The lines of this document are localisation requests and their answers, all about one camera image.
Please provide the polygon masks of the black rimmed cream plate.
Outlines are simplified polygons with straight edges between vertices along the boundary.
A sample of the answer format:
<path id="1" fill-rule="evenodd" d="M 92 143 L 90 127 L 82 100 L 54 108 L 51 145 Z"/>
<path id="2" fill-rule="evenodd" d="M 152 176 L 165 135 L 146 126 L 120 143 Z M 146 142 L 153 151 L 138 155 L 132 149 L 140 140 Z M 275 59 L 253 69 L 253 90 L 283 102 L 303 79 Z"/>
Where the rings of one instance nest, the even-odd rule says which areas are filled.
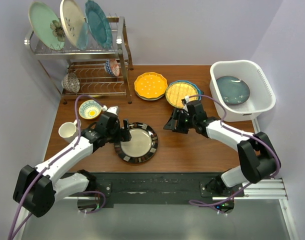
<path id="1" fill-rule="evenodd" d="M 156 131 L 146 123 L 132 122 L 129 124 L 129 132 L 130 141 L 114 144 L 118 157 L 131 164 L 140 164 L 152 158 L 159 145 Z"/>

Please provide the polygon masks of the dark blue speckled plate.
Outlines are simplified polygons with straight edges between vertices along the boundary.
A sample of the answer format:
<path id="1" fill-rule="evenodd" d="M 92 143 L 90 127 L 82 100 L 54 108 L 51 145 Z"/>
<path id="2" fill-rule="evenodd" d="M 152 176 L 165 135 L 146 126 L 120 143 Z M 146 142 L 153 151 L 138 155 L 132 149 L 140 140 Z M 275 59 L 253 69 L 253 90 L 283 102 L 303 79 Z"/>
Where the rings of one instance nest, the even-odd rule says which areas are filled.
<path id="1" fill-rule="evenodd" d="M 249 86 L 234 76 L 222 76 L 216 79 L 222 100 L 228 105 L 240 105 L 250 97 Z"/>

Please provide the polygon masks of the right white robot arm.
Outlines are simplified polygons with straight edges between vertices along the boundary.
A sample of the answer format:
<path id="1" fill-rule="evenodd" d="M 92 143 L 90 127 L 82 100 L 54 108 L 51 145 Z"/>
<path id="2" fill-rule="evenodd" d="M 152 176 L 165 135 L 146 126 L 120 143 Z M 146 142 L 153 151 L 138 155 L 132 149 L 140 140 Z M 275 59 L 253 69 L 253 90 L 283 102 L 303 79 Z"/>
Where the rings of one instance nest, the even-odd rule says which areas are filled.
<path id="1" fill-rule="evenodd" d="M 237 152 L 239 166 L 225 171 L 206 184 L 207 191 L 216 192 L 222 197 L 231 193 L 236 185 L 244 182 L 257 184 L 278 173 L 281 168 L 281 162 L 266 133 L 242 132 L 216 117 L 207 116 L 199 100 L 186 103 L 183 109 L 174 108 L 163 128 L 181 134 L 194 129 L 197 134 L 219 141 Z"/>

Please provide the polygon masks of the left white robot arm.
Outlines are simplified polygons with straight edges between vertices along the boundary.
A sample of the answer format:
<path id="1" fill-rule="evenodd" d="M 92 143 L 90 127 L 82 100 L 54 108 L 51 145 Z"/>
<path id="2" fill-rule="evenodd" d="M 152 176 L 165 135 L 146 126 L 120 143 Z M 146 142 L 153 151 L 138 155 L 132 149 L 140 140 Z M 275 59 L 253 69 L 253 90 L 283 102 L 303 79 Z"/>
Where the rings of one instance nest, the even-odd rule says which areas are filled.
<path id="1" fill-rule="evenodd" d="M 131 140 L 128 120 L 120 120 L 116 113 L 105 111 L 97 122 L 79 130 L 77 137 L 63 150 L 43 163 L 24 166 L 18 175 L 13 200 L 36 217 L 44 216 L 55 202 L 73 194 L 91 196 L 97 188 L 97 179 L 86 170 L 69 177 L 64 174 L 82 159 L 107 143 Z"/>

